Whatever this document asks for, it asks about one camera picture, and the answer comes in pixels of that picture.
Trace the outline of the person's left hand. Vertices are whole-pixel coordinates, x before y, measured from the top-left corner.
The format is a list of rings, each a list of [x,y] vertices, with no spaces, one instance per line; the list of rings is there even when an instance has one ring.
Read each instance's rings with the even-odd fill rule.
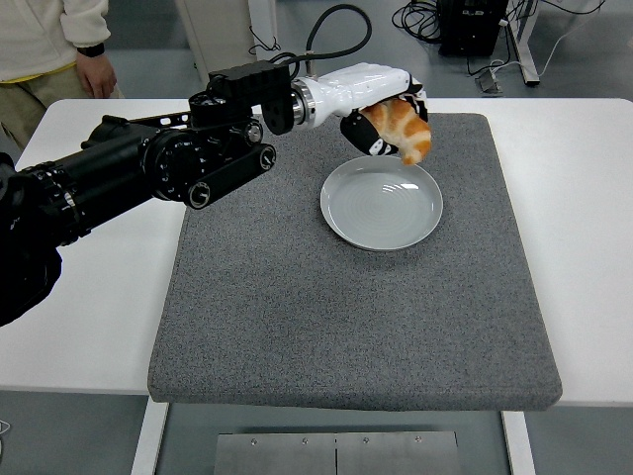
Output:
[[[76,72],[86,94],[94,99],[108,99],[117,85],[117,77],[107,55],[76,55]]]

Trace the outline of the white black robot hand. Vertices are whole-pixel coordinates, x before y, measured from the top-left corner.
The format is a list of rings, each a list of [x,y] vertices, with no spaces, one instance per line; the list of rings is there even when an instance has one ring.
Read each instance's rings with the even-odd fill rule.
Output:
[[[293,82],[295,124],[307,129],[341,119],[343,136],[368,155],[397,152],[405,165],[420,163],[431,149],[426,94],[408,72],[359,63],[319,79]]]

